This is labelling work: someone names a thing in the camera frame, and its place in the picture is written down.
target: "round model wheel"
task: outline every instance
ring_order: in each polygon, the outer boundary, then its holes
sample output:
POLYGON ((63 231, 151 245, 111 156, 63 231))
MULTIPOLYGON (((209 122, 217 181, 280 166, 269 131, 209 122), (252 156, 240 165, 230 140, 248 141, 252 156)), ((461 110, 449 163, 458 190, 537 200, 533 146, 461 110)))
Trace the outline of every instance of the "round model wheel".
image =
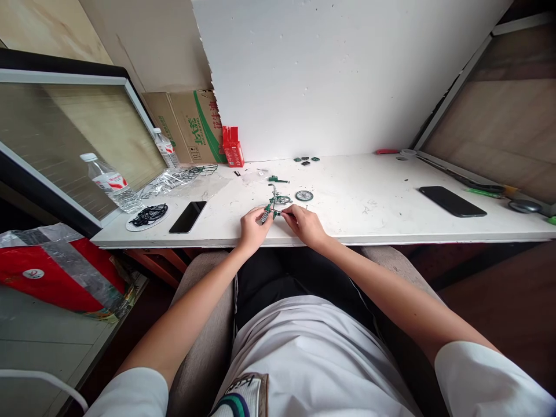
POLYGON ((297 198, 299 201, 311 201, 313 199, 313 193, 311 193, 311 191, 298 191, 295 194, 295 198, 297 198))
POLYGON ((278 205, 287 204, 291 201, 291 198, 288 196, 276 196, 275 203, 278 205))

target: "hand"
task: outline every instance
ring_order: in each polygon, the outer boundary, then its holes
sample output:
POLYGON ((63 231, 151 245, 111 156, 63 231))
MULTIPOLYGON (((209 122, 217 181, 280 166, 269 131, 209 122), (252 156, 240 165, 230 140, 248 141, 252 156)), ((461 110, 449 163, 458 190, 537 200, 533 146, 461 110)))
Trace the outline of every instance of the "hand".
POLYGON ((242 236, 237 247, 245 250, 249 256, 260 248, 266 239, 266 234, 273 222, 273 215, 269 213, 264 224, 259 225, 257 220, 265 214, 264 207, 256 207, 242 217, 242 236))
POLYGON ((312 211, 299 207, 297 204, 292 204, 290 207, 282 210, 281 216, 298 238, 317 252, 317 248, 325 245, 332 239, 324 231, 319 216, 312 211))

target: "green marker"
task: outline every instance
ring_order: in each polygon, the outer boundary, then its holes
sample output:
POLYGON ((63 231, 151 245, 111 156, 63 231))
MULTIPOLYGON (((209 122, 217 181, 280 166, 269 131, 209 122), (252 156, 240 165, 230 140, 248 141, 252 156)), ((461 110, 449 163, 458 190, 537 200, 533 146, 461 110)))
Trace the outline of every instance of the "green marker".
POLYGON ((501 199, 502 198, 502 195, 500 195, 500 194, 489 193, 488 191, 478 190, 477 188, 467 188, 466 191, 467 192, 472 192, 472 193, 475 193, 475 194, 485 195, 487 197, 492 197, 492 198, 496 198, 496 199, 501 199))

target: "gray chair armrest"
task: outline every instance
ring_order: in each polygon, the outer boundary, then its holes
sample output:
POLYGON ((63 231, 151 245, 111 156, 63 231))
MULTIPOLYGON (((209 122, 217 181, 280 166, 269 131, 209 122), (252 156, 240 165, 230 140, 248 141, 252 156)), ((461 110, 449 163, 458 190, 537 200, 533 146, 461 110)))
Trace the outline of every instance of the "gray chair armrest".
POLYGON ((444 303, 409 260, 391 246, 362 246, 361 253, 374 263, 406 279, 415 287, 444 303))
MULTIPOLYGON (((363 256, 405 278, 417 288, 444 303, 409 260, 393 247, 364 246, 361 252, 363 256)), ((376 315, 376 321, 383 341, 396 359, 401 374, 423 415, 448 417, 436 374, 425 354, 382 312, 376 315)))
MULTIPOLYGON (((196 257, 185 271, 172 305, 228 256, 225 251, 196 257)), ((233 339, 233 282, 224 292, 178 370, 166 415, 206 416, 228 371, 233 339)))

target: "red plastic bag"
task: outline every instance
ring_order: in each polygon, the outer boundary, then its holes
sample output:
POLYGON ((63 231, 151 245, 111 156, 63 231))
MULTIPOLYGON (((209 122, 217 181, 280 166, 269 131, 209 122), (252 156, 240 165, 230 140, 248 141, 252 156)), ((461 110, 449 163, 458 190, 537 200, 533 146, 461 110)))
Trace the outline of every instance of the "red plastic bag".
POLYGON ((62 223, 1 234, 0 282, 97 320, 117 321, 135 300, 110 253, 62 223))

